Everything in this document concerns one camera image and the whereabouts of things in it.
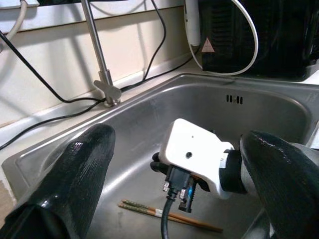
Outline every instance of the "faucet handle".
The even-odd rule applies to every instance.
[[[122,95],[122,91],[119,88],[110,86],[102,81],[94,81],[94,85],[103,91],[105,96],[109,96],[113,100],[118,100]]]

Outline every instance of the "black cable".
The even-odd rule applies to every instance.
[[[59,117],[55,117],[55,118],[51,118],[51,119],[47,119],[44,121],[41,121],[39,123],[36,123],[26,129],[24,129],[23,131],[21,131],[20,133],[18,133],[15,137],[13,137],[12,139],[10,139],[8,142],[4,143],[3,145],[0,146],[0,150],[4,149],[5,147],[9,146],[10,144],[12,144],[13,142],[15,142],[18,138],[20,138],[21,136],[23,136],[25,133],[27,133],[28,131],[43,125],[45,123],[49,123],[52,121],[56,121],[56,120],[63,120],[63,119],[67,119],[67,118],[72,118],[72,117],[76,117],[76,116],[80,116],[84,113],[87,113],[88,111],[90,111],[91,109],[93,109],[95,106],[97,106],[99,103],[104,102],[105,99],[101,99],[101,101],[94,103],[93,105],[91,105],[90,107],[88,107],[87,109],[80,111],[78,113],[75,114],[71,114],[71,115],[67,115],[67,116],[59,116]]]
[[[160,42],[159,46],[157,47],[156,51],[154,52],[154,54],[153,54],[153,56],[152,56],[152,58],[151,58],[151,60],[150,60],[150,62],[149,62],[149,66],[148,66],[148,68],[147,68],[146,71],[145,71],[145,74],[144,74],[144,77],[143,77],[142,81],[145,81],[145,80],[146,80],[146,78],[147,78],[147,76],[148,76],[148,74],[149,74],[150,68],[151,68],[151,66],[152,66],[152,63],[153,63],[153,61],[154,61],[154,59],[155,59],[155,57],[156,57],[158,51],[159,51],[160,48],[163,46],[163,44],[164,44],[164,42],[165,42],[165,40],[166,40],[166,32],[167,32],[164,19],[163,19],[163,17],[162,17],[161,14],[160,14],[160,11],[159,11],[159,9],[158,9],[158,6],[157,6],[156,3],[154,2],[154,0],[151,0],[151,2],[152,2],[153,6],[154,6],[154,8],[155,8],[156,13],[158,14],[159,19],[160,19],[160,22],[161,22],[161,24],[162,24],[162,26],[163,26],[164,36],[163,36],[162,41]]]
[[[198,47],[198,49],[195,51],[195,55],[199,52],[199,50],[200,50],[200,47]],[[157,78],[157,77],[160,77],[160,76],[165,75],[165,74],[167,74],[167,73],[170,73],[170,72],[172,72],[172,71],[175,71],[175,70],[177,70],[178,68],[180,68],[180,67],[186,65],[186,64],[187,64],[188,62],[190,62],[191,60],[193,60],[193,57],[192,57],[192,56],[191,56],[189,59],[187,59],[184,63],[180,64],[179,66],[176,66],[175,68],[173,68],[173,69],[171,69],[171,70],[165,71],[165,72],[160,73],[160,74],[158,74],[158,75],[156,75],[156,76],[149,77],[148,79],[146,79],[146,80],[144,80],[144,81],[140,81],[140,82],[137,82],[137,83],[132,84],[132,85],[129,85],[129,86],[124,86],[124,87],[121,88],[121,91],[122,91],[122,92],[128,91],[128,90],[133,89],[133,88],[135,88],[135,87],[137,87],[137,86],[140,86],[140,85],[142,85],[142,84],[144,84],[144,83],[146,83],[146,82],[148,82],[148,81],[150,81],[150,80],[153,80],[154,78]]]
[[[8,47],[15,53],[15,55],[29,68],[29,70],[46,86],[47,89],[61,102],[63,103],[73,103],[76,101],[90,100],[102,102],[101,99],[91,98],[91,97],[82,97],[76,98],[73,100],[66,100],[62,98],[47,82],[46,80],[31,66],[31,64],[21,55],[21,53],[16,49],[16,47],[7,39],[7,37],[0,30],[0,38],[8,45]]]
[[[163,208],[163,213],[161,215],[161,221],[160,221],[160,232],[161,232],[162,239],[169,239],[168,230],[167,230],[167,222],[168,222],[168,214],[173,202],[174,202],[174,199],[168,198]]]

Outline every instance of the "faucet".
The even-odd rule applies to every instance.
[[[94,85],[104,92],[105,94],[105,106],[112,107],[120,102],[121,90],[113,86],[110,70],[106,67],[106,63],[103,56],[103,51],[99,39],[98,32],[96,30],[91,6],[89,0],[81,0],[86,22],[88,24],[90,36],[92,39],[95,55],[99,64],[99,76],[100,81],[94,81]]]

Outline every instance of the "white tube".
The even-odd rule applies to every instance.
[[[200,25],[198,0],[185,0],[186,29],[188,42],[192,46],[200,45]]]
[[[242,74],[244,73],[245,71],[247,71],[256,61],[256,58],[257,58],[257,55],[258,55],[258,49],[259,49],[259,41],[258,41],[258,34],[257,34],[257,30],[256,30],[256,27],[254,25],[254,22],[253,20],[251,19],[250,15],[248,14],[248,12],[246,11],[246,9],[244,8],[244,6],[238,1],[238,0],[231,0],[239,9],[240,11],[244,14],[245,18],[247,19],[248,21],[248,24],[253,32],[253,36],[254,36],[254,43],[255,43],[255,50],[254,50],[254,55],[250,61],[250,63],[245,67],[243,68],[242,70],[240,71],[236,71],[236,72],[230,72],[230,73],[219,73],[219,72],[210,72],[210,71],[207,71],[207,73],[209,74],[212,74],[212,75],[215,75],[215,76],[235,76],[235,75],[239,75],[239,74]],[[196,62],[196,64],[199,66],[200,69],[203,69],[202,65],[198,62],[195,54],[194,54],[194,51],[192,49],[192,46],[191,44],[189,43],[189,49],[190,49],[190,52],[192,53],[192,56]]]
[[[19,31],[24,18],[25,18],[25,14],[26,14],[26,10],[28,8],[28,4],[26,3],[25,0],[21,0],[21,9],[20,9],[20,14],[17,18],[17,20],[15,21],[15,24],[13,25],[12,29],[10,30],[10,32],[6,35],[6,37],[11,40],[13,38],[13,36]],[[0,44],[0,53],[3,50],[3,44]]]

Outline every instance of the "cable connector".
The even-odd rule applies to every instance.
[[[170,165],[166,174],[165,185],[168,185],[168,199],[175,201],[177,194],[187,187],[190,172],[182,168]]]

